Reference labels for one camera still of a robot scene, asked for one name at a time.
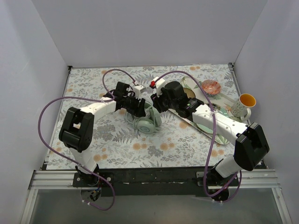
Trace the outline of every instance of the glass panel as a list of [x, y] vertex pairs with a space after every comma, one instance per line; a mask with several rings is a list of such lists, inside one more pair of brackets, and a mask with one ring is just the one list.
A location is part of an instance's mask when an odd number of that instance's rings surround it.
[[[109, 206], [112, 198], [96, 203]], [[117, 196], [99, 211], [81, 202], [80, 190], [39, 190], [31, 224], [77, 223], [233, 223], [280, 224], [271, 189], [241, 189], [225, 204], [194, 196]]]

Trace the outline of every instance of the cable tie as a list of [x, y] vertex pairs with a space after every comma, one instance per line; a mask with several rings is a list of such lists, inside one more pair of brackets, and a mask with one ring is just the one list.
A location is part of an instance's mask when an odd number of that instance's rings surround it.
[[211, 115], [218, 113], [218, 111], [211, 111]]
[[105, 101], [103, 100], [103, 98], [101, 98], [101, 102], [104, 103], [105, 105], [107, 105], [107, 102], [105, 102]]

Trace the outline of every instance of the green plate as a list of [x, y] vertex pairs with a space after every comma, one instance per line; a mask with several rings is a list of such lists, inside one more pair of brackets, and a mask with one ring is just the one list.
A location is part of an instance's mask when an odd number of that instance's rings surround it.
[[[223, 107], [220, 107], [219, 110], [220, 113], [222, 113], [222, 115], [226, 116], [229, 118], [228, 113], [226, 112], [226, 110]], [[207, 134], [213, 134], [213, 130], [211, 130], [210, 128], [207, 128], [206, 126], [203, 125], [199, 125], [199, 124], [195, 124], [200, 130], [202, 130], [203, 132], [207, 133]]]

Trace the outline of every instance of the coffee cup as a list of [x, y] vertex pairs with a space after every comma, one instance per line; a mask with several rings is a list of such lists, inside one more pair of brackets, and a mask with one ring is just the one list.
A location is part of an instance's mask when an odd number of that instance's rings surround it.
[[246, 121], [251, 116], [250, 108], [254, 107], [255, 105], [256, 99], [252, 95], [244, 93], [232, 106], [231, 113], [234, 116], [239, 117], [241, 121]]

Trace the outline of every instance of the headphone ear cup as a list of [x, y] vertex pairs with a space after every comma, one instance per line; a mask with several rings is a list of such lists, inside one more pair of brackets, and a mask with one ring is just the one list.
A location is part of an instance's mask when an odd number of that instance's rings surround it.
[[152, 134], [155, 132], [154, 122], [150, 119], [140, 119], [136, 125], [136, 128], [145, 134]]
[[160, 115], [159, 111], [154, 107], [153, 107], [153, 113], [154, 113], [153, 119], [155, 119], [157, 127], [159, 127], [162, 124], [161, 115]]

